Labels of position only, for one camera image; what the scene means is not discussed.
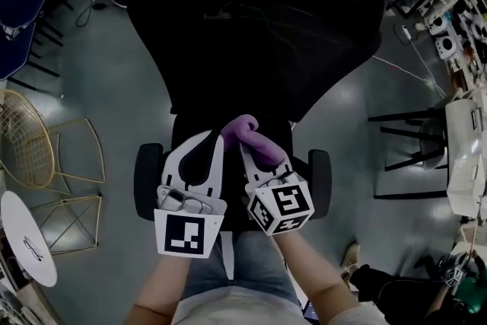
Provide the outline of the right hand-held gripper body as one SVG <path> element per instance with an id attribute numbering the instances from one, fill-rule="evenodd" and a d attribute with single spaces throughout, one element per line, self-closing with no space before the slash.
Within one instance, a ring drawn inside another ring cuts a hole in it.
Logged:
<path id="1" fill-rule="evenodd" d="M 315 208 L 307 182 L 291 172 L 255 188 L 247 211 L 267 236 L 273 236 L 302 228 Z"/>

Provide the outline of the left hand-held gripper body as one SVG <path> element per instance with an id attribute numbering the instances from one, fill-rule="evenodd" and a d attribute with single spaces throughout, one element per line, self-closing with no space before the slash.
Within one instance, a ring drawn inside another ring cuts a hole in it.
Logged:
<path id="1" fill-rule="evenodd" d="M 216 242 L 227 203 L 170 186 L 157 188 L 154 223 L 158 253 L 207 259 Z"/>

